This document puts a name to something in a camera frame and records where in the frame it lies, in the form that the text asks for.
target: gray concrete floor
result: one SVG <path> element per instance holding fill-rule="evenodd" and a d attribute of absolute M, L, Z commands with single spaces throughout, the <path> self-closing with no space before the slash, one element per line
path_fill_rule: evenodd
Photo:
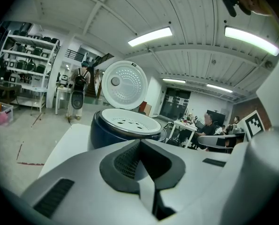
<path fill-rule="evenodd" d="M 96 111 L 109 108 L 101 104 L 84 104 L 82 119 L 71 124 L 90 125 Z M 29 107 L 14 109 L 14 121 L 7 127 L 0 126 L 0 185 L 18 196 L 37 179 L 44 163 L 57 142 L 69 129 L 65 118 L 67 110 L 44 109 L 41 120 L 39 112 Z M 166 122 L 156 119 L 162 126 Z"/>

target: brick wall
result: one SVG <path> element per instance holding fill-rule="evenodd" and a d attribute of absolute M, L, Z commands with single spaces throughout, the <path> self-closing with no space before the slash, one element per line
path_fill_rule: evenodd
<path fill-rule="evenodd" d="M 271 127 L 271 121 L 261 103 L 261 101 L 258 98 L 255 98 L 253 100 L 235 104 L 233 105 L 233 110 L 231 114 L 231 118 L 229 121 L 229 124 L 233 123 L 233 120 L 235 116 L 239 116 L 240 119 L 248 116 L 251 112 L 257 110 L 259 113 L 259 116 L 263 122 L 265 130 L 268 130 Z"/>

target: ceiling lamp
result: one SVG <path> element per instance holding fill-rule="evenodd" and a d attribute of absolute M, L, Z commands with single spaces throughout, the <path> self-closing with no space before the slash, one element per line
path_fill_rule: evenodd
<path fill-rule="evenodd" d="M 175 83 L 186 83 L 184 80 L 176 80 L 176 79 L 169 79 L 169 78 L 162 78 L 163 81 L 166 82 L 175 82 Z"/>
<path fill-rule="evenodd" d="M 154 32 L 150 32 L 148 34 L 142 35 L 140 37 L 137 37 L 131 41 L 129 41 L 128 43 L 134 47 L 138 44 L 141 43 L 145 43 L 157 38 L 163 38 L 163 37 L 167 37 L 167 36 L 171 36 L 173 35 L 170 28 L 162 28 L 160 30 L 154 31 Z"/>
<path fill-rule="evenodd" d="M 253 35 L 251 33 L 231 28 L 231 27 L 225 27 L 225 36 L 228 38 L 235 38 L 247 43 L 250 43 L 254 46 L 257 46 L 268 53 L 277 56 L 279 54 L 279 48 L 277 48 L 275 45 L 271 44 L 270 42 L 257 37 L 256 35 Z"/>
<path fill-rule="evenodd" d="M 214 86 L 214 85 L 211 85 L 211 84 L 207 84 L 207 87 L 211 87 L 211 88 L 216 88 L 216 89 L 220 89 L 220 90 L 223 90 L 225 92 L 233 92 L 232 90 L 229 90 L 229 89 L 225 89 L 225 88 L 221 88 L 221 87 L 218 87 L 218 86 Z"/>

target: white shelving unit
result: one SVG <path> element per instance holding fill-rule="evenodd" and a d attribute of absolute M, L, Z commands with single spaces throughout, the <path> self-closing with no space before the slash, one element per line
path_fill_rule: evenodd
<path fill-rule="evenodd" d="M 52 57 L 55 56 L 55 53 L 59 49 L 59 42 L 57 41 L 55 44 L 49 43 L 49 42 L 35 39 L 35 38 L 11 35 L 10 32 L 4 41 L 2 50 L 0 52 L 0 59 L 3 58 L 5 56 L 5 54 L 8 54 L 8 57 L 15 56 L 15 58 L 17 60 L 19 60 L 18 58 L 27 58 L 27 59 L 32 59 L 34 62 L 37 61 L 37 62 L 41 62 L 41 64 L 45 64 L 45 72 L 43 74 L 36 73 L 34 71 L 17 69 L 15 67 L 7 67 L 7 70 L 13 71 L 14 73 L 32 74 L 32 75 L 42 77 L 42 82 L 41 82 L 40 87 L 34 87 L 31 84 L 22 83 L 22 82 L 8 82 L 8 83 L 13 83 L 13 84 L 19 84 L 22 86 L 23 91 L 24 90 L 29 91 L 28 93 L 22 92 L 21 95 L 17 97 L 17 101 L 18 101 L 19 105 L 38 107 L 40 110 L 40 113 L 41 113 L 41 108 L 45 105 L 45 93 L 47 92 L 47 87 L 44 87 L 45 78 L 48 77 L 47 69 L 48 69 L 49 64 L 53 62 Z M 12 47 L 11 49 L 6 50 L 4 48 L 5 48 L 5 44 L 8 39 L 11 39 L 18 44 L 30 45 L 30 46 L 34 46 L 34 47 L 38 47 L 38 48 L 47 49 L 47 50 L 50 50 L 51 53 L 50 53 L 49 57 L 45 58 L 45 57 L 41 57 L 41 56 L 37 56 L 37 55 L 33 55 L 33 54 L 14 51 L 13 49 L 16 46 Z"/>

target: perforated steam plate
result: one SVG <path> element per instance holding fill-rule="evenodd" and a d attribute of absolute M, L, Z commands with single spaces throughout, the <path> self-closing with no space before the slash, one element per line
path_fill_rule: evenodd
<path fill-rule="evenodd" d="M 148 81 L 143 70 L 133 62 L 118 61 L 111 64 L 102 79 L 106 100 L 115 108 L 134 109 L 144 100 Z"/>
<path fill-rule="evenodd" d="M 109 108 L 101 118 L 110 126 L 133 134 L 154 135 L 161 132 L 161 125 L 154 119 L 129 110 Z"/>

